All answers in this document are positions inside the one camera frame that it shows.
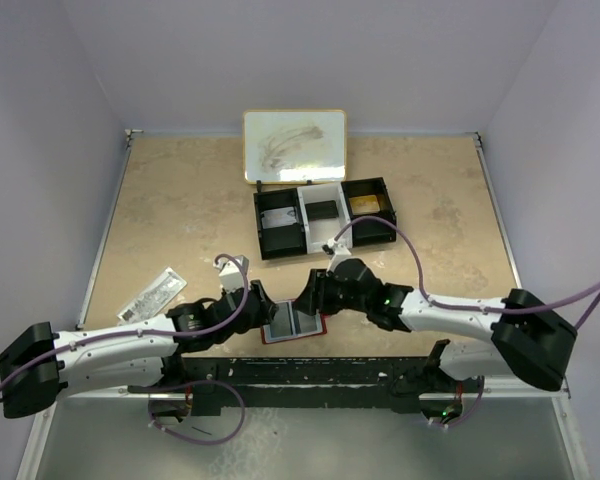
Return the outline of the dark grey credit card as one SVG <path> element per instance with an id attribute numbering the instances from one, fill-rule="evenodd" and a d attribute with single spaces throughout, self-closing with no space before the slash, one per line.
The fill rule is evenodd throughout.
<path id="1" fill-rule="evenodd" d="M 269 332 L 272 339 L 286 338 L 293 334 L 292 315 L 287 303 L 283 303 L 279 306 L 278 311 L 269 325 Z"/>

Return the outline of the red card holder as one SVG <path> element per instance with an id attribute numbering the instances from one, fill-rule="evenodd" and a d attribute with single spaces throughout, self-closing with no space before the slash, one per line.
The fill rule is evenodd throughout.
<path id="1" fill-rule="evenodd" d="M 277 311 L 273 320 L 261 328 L 264 345 L 272 345 L 303 338 L 321 336 L 327 333 L 324 318 L 319 315 L 306 315 L 293 307 L 290 300 L 276 303 Z"/>

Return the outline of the black white three-bin organizer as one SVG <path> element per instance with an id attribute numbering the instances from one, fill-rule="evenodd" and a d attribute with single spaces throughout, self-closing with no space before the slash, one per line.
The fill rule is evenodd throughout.
<path id="1" fill-rule="evenodd" d="M 336 234 L 347 248 L 396 240 L 395 230 L 382 222 L 349 225 L 367 215 L 397 223 L 381 177 L 259 189 L 254 194 L 254 208 L 260 255 L 265 261 L 319 253 Z"/>

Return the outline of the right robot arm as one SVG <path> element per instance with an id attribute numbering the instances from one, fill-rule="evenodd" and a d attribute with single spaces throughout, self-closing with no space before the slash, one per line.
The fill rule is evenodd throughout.
<path id="1" fill-rule="evenodd" d="M 461 337 L 425 366 L 426 383 L 436 391 L 477 376 L 515 376 L 537 389 L 557 391 L 577 338 L 574 326 L 526 290 L 491 299 L 425 296 L 414 287 L 381 281 L 358 258 L 311 270 L 293 306 L 307 315 L 360 312 L 385 331 Z"/>

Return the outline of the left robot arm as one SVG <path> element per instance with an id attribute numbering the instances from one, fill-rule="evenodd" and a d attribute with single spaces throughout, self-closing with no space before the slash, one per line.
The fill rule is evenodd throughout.
<path id="1" fill-rule="evenodd" d="M 3 415 L 27 417 L 60 399 L 111 387 L 174 392 L 186 378 L 183 355 L 267 325 L 277 310 L 254 280 L 217 300 L 179 304 L 133 324 L 63 332 L 35 324 L 0 354 Z"/>

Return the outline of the silver credit card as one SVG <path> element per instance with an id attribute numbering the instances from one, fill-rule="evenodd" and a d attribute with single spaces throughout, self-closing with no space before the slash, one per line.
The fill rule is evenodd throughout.
<path id="1" fill-rule="evenodd" d="M 297 213 L 294 207 L 276 208 L 261 213 L 263 229 L 286 227 L 297 223 Z"/>

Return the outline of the black card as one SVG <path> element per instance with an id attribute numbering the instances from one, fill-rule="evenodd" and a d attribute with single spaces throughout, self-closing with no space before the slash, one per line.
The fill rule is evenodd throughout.
<path id="1" fill-rule="evenodd" d="M 339 217 L 339 210 L 335 200 L 306 203 L 305 211 L 309 222 Z"/>

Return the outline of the gold credit card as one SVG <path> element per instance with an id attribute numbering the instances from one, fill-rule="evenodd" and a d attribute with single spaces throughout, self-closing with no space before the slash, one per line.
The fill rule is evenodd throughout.
<path id="1" fill-rule="evenodd" d="M 364 195 L 349 198 L 352 214 L 372 215 L 381 211 L 380 200 L 376 195 Z"/>

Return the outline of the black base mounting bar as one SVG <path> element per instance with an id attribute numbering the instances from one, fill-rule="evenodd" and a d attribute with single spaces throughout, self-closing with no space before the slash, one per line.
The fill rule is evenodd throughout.
<path id="1" fill-rule="evenodd" d="M 193 414 L 218 415 L 237 407 L 238 397 L 217 385 L 232 386 L 249 408 L 382 409 L 419 414 L 420 397 L 440 394 L 442 408 L 459 394 L 477 393 L 481 380 L 453 380 L 425 357 L 224 358 L 167 360 L 164 376 L 152 387 L 131 386 L 134 394 L 185 391 L 192 382 Z"/>

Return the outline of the silver foil packet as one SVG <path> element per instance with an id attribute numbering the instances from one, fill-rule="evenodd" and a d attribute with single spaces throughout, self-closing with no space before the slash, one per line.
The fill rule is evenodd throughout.
<path id="1" fill-rule="evenodd" d="M 145 321 L 156 316 L 185 287 L 187 281 L 171 267 L 165 268 L 117 314 L 118 324 Z"/>

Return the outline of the small whiteboard with stand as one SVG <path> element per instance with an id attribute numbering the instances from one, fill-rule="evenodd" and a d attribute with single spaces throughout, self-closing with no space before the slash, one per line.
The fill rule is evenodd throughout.
<path id="1" fill-rule="evenodd" d="M 341 109 L 251 109 L 242 116 L 243 178 L 251 185 L 344 181 L 347 147 Z"/>

